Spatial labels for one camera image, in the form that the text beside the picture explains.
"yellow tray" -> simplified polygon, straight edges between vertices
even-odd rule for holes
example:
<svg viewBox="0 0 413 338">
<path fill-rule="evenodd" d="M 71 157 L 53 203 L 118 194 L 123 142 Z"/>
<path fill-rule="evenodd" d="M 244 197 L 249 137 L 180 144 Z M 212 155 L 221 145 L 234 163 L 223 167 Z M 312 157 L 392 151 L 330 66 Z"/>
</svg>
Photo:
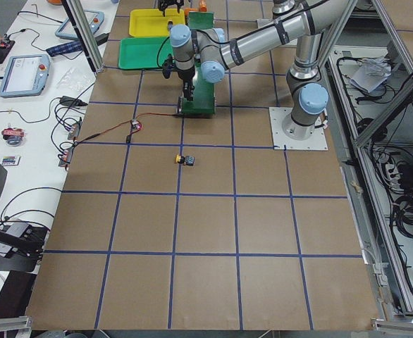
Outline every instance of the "yellow tray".
<svg viewBox="0 0 413 338">
<path fill-rule="evenodd" d="M 167 37 L 170 21 L 173 25 L 185 23 L 185 12 L 175 8 L 166 9 L 166 16 L 158 9 L 135 9 L 130 14 L 130 35 L 132 37 Z"/>
</svg>

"white table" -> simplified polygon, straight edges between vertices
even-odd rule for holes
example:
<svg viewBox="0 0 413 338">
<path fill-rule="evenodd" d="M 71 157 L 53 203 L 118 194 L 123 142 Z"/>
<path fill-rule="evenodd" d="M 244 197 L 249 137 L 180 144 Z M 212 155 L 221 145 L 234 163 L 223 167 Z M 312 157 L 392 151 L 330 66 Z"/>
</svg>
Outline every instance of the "white table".
<svg viewBox="0 0 413 338">
<path fill-rule="evenodd" d="M 117 5 L 112 4 L 111 0 L 81 0 L 81 2 L 84 9 L 102 11 L 105 14 L 104 22 L 95 35 L 109 32 L 116 14 Z M 23 7 L 23 11 L 36 11 L 36 7 L 33 4 L 37 4 L 39 14 L 57 20 L 64 20 L 66 18 L 66 13 L 62 6 L 51 5 L 46 0 L 29 0 Z M 23 28 L 32 28 L 40 33 L 40 37 L 35 41 L 35 45 L 41 49 L 46 49 L 50 46 L 68 42 L 68 40 L 59 39 L 54 34 L 58 26 L 58 23 L 46 18 L 22 13 L 16 18 L 8 33 L 17 32 Z M 30 45 L 36 36 L 36 33 L 27 30 L 26 32 L 14 34 L 11 37 L 11 39 L 16 41 L 16 44 L 11 49 L 8 58 L 0 65 L 0 76 L 3 76 L 8 59 L 11 56 L 44 54 L 44 52 Z M 105 45 L 99 47 L 102 54 Z M 75 55 L 76 53 L 73 53 L 68 56 L 72 58 Z M 76 75 L 72 78 L 72 82 L 85 83 L 84 87 L 76 88 L 76 86 L 58 85 L 61 78 L 71 68 L 75 69 L 74 73 Z M 56 56 L 51 58 L 47 84 L 39 96 L 8 99 L 0 97 L 0 111 L 13 109 L 19 111 L 26 120 L 41 120 L 48 115 L 49 103 L 53 98 L 63 95 L 77 97 L 84 88 L 94 81 L 95 76 L 90 70 L 84 54 L 72 61 L 63 56 Z M 88 102 L 91 91 L 92 88 L 87 90 L 80 98 L 84 102 Z M 80 115 L 69 113 L 68 116 Z M 2 139 L 1 131 L 8 127 L 8 124 L 11 124 L 11 127 L 19 127 L 25 130 L 25 139 L 20 146 L 8 146 Z M 0 162 L 4 156 L 20 156 L 18 166 L 6 167 L 8 177 L 0 198 L 0 212 L 15 195 L 26 189 L 33 187 L 55 187 L 62 189 L 66 179 L 66 171 L 64 168 L 58 167 L 58 151 L 50 140 L 50 133 L 55 124 L 56 119 L 53 110 L 51 110 L 51 116 L 48 120 L 35 124 L 24 123 L 15 113 L 0 113 Z M 56 129 L 54 140 L 57 144 L 67 140 L 67 132 L 61 126 Z M 29 192 L 16 199 L 11 207 L 8 208 L 7 214 L 11 215 L 25 209 L 40 209 L 54 214 L 58 206 L 59 196 L 60 194 L 54 190 L 42 189 Z M 43 213 L 26 213 L 22 216 L 22 219 L 40 222 L 48 227 L 51 227 L 52 223 L 52 218 Z"/>
</svg>

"blue joint cap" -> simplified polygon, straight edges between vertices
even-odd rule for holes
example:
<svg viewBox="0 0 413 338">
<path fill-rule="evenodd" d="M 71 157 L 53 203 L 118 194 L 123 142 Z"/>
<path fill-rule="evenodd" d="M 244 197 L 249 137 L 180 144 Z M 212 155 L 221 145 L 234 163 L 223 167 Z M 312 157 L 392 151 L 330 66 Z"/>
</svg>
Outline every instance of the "blue joint cap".
<svg viewBox="0 0 413 338">
<path fill-rule="evenodd" d="M 226 41 L 226 34 L 223 32 L 222 28 L 213 28 L 213 31 L 218 35 L 219 42 Z"/>
<path fill-rule="evenodd" d="M 323 112 L 328 102 L 326 88 L 317 83 L 305 85 L 299 94 L 299 104 L 310 115 L 318 115 Z"/>
<path fill-rule="evenodd" d="M 209 83 L 217 83 L 223 79 L 226 71 L 217 61 L 205 61 L 200 66 L 202 77 Z"/>
<path fill-rule="evenodd" d="M 185 45 L 191 38 L 191 30 L 186 25 L 175 25 L 171 29 L 171 46 L 174 48 Z"/>
</svg>

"green tray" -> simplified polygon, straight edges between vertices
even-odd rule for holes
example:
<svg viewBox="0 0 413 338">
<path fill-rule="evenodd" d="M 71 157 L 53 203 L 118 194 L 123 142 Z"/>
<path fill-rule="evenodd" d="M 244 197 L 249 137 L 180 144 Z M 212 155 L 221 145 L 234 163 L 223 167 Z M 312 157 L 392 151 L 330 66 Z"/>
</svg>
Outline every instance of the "green tray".
<svg viewBox="0 0 413 338">
<path fill-rule="evenodd" d="M 129 37 L 121 40 L 119 51 L 119 68 L 153 69 L 158 68 L 156 55 L 165 37 Z M 159 65 L 163 65 L 168 54 L 173 54 L 172 46 L 166 41 L 159 54 Z"/>
</svg>

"tablet device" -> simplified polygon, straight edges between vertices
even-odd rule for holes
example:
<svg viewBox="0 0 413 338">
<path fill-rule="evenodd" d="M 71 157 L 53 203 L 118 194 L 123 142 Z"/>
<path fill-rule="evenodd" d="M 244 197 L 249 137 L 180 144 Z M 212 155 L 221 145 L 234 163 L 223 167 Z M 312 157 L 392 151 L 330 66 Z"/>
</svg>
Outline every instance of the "tablet device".
<svg viewBox="0 0 413 338">
<path fill-rule="evenodd" d="M 89 23 L 91 32 L 92 34 L 94 34 L 97 30 L 99 30 L 101 24 L 105 19 L 105 15 L 103 12 L 88 10 L 85 10 L 85 15 L 87 22 Z M 61 39 L 78 39 L 75 30 L 73 29 L 72 23 L 68 18 L 66 18 L 64 22 L 61 24 L 61 26 L 59 26 L 55 34 L 57 37 L 60 37 Z"/>
<path fill-rule="evenodd" d="M 39 95 L 49 75 L 50 59 L 45 54 L 13 56 L 0 86 L 1 97 Z"/>
</svg>

